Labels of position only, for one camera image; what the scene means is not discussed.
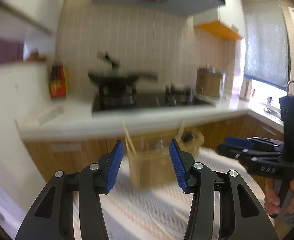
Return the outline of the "person's right hand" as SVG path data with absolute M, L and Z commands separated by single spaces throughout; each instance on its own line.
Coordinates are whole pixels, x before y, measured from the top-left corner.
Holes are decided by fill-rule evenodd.
M 274 180 L 267 179 L 265 185 L 264 209 L 268 215 L 287 213 L 294 215 L 294 179 L 289 184 L 289 192 L 283 203 L 274 191 Z

